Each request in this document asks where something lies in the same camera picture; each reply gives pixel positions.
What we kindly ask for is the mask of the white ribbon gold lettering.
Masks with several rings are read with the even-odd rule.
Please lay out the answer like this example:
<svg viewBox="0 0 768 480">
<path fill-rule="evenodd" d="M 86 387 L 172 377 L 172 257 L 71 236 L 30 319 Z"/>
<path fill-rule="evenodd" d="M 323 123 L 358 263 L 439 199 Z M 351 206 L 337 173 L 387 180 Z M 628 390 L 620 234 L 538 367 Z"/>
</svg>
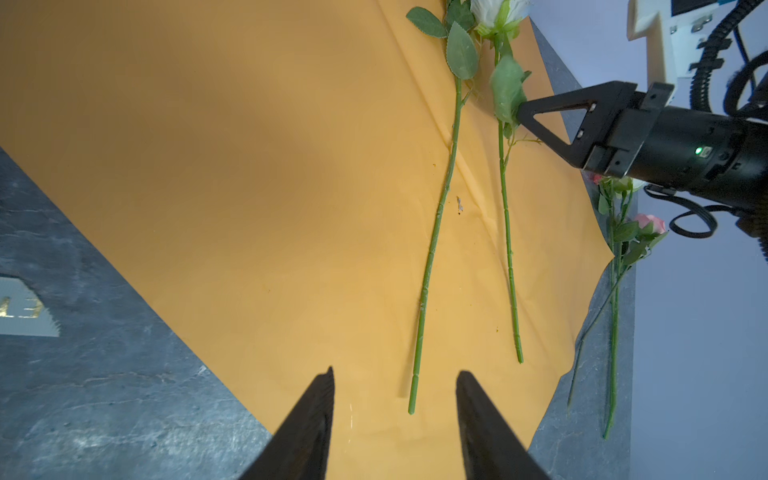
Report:
<svg viewBox="0 0 768 480">
<path fill-rule="evenodd" d="M 59 323 L 21 279 L 2 276 L 0 297 L 2 335 L 60 336 Z"/>
</svg>

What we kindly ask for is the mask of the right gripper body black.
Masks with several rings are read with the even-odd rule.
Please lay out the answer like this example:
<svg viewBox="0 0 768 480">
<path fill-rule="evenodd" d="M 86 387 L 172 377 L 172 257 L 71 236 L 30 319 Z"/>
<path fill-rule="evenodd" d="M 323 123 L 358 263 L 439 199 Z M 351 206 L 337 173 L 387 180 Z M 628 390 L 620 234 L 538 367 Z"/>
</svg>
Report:
<svg viewBox="0 0 768 480">
<path fill-rule="evenodd" d="M 592 143 L 583 170 L 688 192 L 742 215 L 766 215 L 765 108 L 732 117 L 673 107 L 667 84 L 642 93 L 612 81 L 592 95 L 589 115 L 600 133 L 582 136 Z"/>
</svg>

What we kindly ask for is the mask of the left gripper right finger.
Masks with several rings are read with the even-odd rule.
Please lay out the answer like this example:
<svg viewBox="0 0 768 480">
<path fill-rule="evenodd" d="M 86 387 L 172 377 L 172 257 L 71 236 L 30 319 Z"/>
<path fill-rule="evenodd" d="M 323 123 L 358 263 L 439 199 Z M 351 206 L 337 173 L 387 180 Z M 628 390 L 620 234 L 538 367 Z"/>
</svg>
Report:
<svg viewBox="0 0 768 480">
<path fill-rule="evenodd" d="M 549 478 L 469 371 L 457 377 L 456 402 L 467 479 Z"/>
</svg>

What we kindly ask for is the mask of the cream fake rose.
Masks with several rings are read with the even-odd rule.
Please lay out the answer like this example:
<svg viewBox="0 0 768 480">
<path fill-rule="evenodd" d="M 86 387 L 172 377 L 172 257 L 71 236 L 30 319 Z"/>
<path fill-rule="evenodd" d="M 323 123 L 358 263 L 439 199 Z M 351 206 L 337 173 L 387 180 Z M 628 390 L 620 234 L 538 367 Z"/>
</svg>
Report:
<svg viewBox="0 0 768 480">
<path fill-rule="evenodd" d="M 454 85 L 454 110 L 448 164 L 435 211 L 418 300 L 413 367 L 407 406 L 407 412 L 410 415 L 416 413 L 432 271 L 445 205 L 457 162 L 462 111 L 470 97 L 470 93 L 464 90 L 464 86 L 472 81 L 479 69 L 478 48 L 472 39 L 472 31 L 477 26 L 477 19 L 471 8 L 470 1 L 447 1 L 442 20 L 438 20 L 432 12 L 422 7 L 414 7 L 406 14 L 406 18 L 422 33 L 445 41 L 445 62 L 451 72 Z"/>
</svg>

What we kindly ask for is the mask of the orange wrapping paper sheet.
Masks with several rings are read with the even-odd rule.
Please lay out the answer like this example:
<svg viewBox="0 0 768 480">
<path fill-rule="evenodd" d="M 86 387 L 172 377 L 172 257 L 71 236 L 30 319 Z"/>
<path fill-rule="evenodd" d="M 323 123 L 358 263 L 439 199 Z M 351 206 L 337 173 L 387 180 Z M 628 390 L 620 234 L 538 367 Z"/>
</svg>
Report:
<svg viewBox="0 0 768 480">
<path fill-rule="evenodd" d="M 459 479 L 474 374 L 530 444 L 610 260 L 543 145 L 508 186 L 475 90 L 417 310 L 454 85 L 408 1 L 5 1 L 1 145 L 267 428 L 333 368 L 332 479 Z"/>
</svg>

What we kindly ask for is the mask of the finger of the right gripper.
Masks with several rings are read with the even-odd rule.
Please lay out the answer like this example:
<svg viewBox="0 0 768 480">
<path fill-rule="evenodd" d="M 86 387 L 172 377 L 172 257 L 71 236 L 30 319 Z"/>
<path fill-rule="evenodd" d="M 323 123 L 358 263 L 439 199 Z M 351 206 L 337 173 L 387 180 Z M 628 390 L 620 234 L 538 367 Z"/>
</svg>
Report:
<svg viewBox="0 0 768 480">
<path fill-rule="evenodd" d="M 517 119 L 538 140 L 581 170 L 594 170 L 590 155 L 605 148 L 620 114 L 629 108 L 637 85 L 611 81 L 520 105 Z"/>
</svg>

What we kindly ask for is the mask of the dark pink fake rose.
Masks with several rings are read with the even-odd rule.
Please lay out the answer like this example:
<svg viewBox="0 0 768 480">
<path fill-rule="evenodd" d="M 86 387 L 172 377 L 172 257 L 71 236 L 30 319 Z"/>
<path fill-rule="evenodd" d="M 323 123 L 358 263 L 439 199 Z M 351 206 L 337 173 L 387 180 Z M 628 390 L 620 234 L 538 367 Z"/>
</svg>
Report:
<svg viewBox="0 0 768 480">
<path fill-rule="evenodd" d="M 629 218 L 630 206 L 634 197 L 630 182 L 600 175 L 596 175 L 593 182 L 598 187 L 598 212 L 606 216 L 608 245 L 614 255 L 609 270 L 610 293 L 605 302 L 605 306 L 610 311 L 610 357 L 608 363 L 605 426 L 602 438 L 607 440 L 614 425 L 617 406 L 620 286 L 628 271 L 628 263 L 624 257 L 629 249 L 629 243 L 635 236 L 636 228 L 632 225 Z"/>
</svg>

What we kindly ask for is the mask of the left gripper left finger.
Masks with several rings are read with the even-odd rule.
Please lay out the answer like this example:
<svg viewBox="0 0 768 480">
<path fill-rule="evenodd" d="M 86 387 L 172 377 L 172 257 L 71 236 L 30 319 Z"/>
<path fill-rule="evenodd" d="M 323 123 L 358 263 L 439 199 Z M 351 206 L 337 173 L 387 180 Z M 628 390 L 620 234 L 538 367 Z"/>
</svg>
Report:
<svg viewBox="0 0 768 480">
<path fill-rule="evenodd" d="M 240 479 L 326 478 L 335 398 L 333 368 L 318 374 Z"/>
</svg>

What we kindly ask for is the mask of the light pink fake rose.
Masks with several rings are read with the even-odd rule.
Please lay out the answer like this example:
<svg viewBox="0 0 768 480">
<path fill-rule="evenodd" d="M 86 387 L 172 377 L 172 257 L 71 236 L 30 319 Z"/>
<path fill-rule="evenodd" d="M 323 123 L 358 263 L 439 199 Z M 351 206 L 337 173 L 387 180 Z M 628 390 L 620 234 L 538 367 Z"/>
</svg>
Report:
<svg viewBox="0 0 768 480">
<path fill-rule="evenodd" d="M 591 332 L 597 321 L 607 307 L 610 307 L 612 318 L 612 338 L 610 341 L 611 357 L 609 361 L 609 386 L 608 404 L 609 410 L 615 409 L 616 382 L 613 371 L 617 362 L 617 352 L 614 349 L 613 334 L 617 329 L 619 315 L 619 290 L 626 274 L 641 259 L 647 257 L 653 247 L 667 234 L 665 222 L 652 215 L 638 214 L 632 220 L 611 220 L 609 222 L 609 240 L 611 242 L 614 259 L 609 264 L 609 290 L 602 300 L 600 307 L 587 326 L 580 334 L 576 342 L 576 358 L 573 368 L 573 376 L 568 391 L 567 405 L 570 406 L 575 393 L 575 383 L 578 376 L 581 356 L 586 337 Z"/>
</svg>

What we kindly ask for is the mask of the white fake rose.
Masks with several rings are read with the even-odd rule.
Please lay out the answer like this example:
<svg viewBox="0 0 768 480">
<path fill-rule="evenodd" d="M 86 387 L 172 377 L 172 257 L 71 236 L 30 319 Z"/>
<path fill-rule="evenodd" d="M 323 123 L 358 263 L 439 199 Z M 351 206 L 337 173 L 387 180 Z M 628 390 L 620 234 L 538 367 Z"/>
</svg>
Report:
<svg viewBox="0 0 768 480">
<path fill-rule="evenodd" d="M 530 1 L 473 1 L 470 6 L 470 13 L 474 17 L 470 36 L 480 50 L 480 70 L 476 78 L 476 85 L 480 88 L 478 101 L 483 111 L 491 115 L 496 124 L 496 163 L 505 241 L 502 266 L 510 309 L 514 356 L 520 364 L 524 362 L 524 350 L 514 269 L 508 172 L 512 150 L 521 142 L 517 138 L 520 126 L 518 112 L 526 100 L 524 84 L 531 72 L 517 60 L 513 53 L 512 41 L 519 36 L 531 8 Z"/>
</svg>

